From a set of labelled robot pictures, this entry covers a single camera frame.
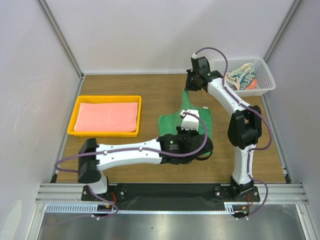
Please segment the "green towel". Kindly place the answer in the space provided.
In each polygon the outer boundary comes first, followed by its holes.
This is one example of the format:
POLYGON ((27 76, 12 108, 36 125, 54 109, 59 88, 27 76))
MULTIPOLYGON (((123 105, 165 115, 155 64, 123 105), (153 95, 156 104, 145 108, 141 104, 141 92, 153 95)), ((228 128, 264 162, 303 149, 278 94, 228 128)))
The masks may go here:
POLYGON ((197 107, 194 106, 189 97, 189 93, 187 90, 182 91, 182 100, 179 111, 173 114, 162 115, 158 118, 158 131, 159 135, 162 137, 167 134, 177 135, 179 130, 177 127, 182 125, 183 119, 180 117, 180 112, 182 110, 195 110, 198 112, 199 117, 203 120, 206 128, 207 128, 207 141, 205 147, 208 149, 207 152, 204 152, 204 157, 198 156, 199 160, 204 158, 208 158, 213 152, 213 143, 212 143, 212 133, 213 133, 213 118, 209 108, 207 107, 197 107))

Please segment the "pink towel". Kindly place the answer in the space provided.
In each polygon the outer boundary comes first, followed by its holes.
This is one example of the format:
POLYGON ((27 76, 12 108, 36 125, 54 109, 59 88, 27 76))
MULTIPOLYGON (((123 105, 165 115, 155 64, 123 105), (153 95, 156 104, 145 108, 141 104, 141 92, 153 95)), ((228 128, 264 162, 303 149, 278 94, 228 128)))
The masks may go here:
POLYGON ((76 132, 134 132, 138 103, 81 103, 74 126, 76 132))

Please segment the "yellow plastic tray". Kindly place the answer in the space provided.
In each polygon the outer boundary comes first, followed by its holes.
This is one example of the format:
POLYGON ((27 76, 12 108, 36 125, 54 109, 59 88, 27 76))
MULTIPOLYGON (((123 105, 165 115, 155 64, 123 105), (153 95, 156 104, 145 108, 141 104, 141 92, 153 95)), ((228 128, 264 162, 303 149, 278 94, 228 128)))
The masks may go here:
POLYGON ((67 133, 76 137, 136 137, 139 133, 142 97, 139 95, 80 95, 77 97, 67 128, 67 133), (76 132, 74 127, 77 121, 81 103, 138 103, 137 124, 134 132, 76 132))

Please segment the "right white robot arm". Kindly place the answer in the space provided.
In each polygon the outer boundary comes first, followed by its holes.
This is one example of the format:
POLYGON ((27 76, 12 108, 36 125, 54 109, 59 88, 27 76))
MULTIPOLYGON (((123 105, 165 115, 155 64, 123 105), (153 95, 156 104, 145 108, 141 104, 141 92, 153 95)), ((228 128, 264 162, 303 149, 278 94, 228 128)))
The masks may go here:
POLYGON ((229 196, 242 201, 254 187, 253 153, 262 135, 261 109, 243 101, 227 84, 223 75, 211 71, 206 57, 191 57, 192 69, 187 71, 185 89, 205 90, 215 97, 230 115, 227 137, 234 146, 234 170, 229 196))

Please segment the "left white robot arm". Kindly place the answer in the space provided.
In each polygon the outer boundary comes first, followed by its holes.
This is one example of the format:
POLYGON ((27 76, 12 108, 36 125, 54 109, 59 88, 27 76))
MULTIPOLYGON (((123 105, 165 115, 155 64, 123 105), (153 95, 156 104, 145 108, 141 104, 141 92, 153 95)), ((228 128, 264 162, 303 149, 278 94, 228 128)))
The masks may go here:
POLYGON ((212 140, 196 130, 178 130, 149 141, 108 145, 98 144, 95 138, 87 139, 78 154, 77 181, 88 184, 99 200, 110 195, 106 169, 135 164, 186 165, 193 160, 207 160, 213 153, 212 140))

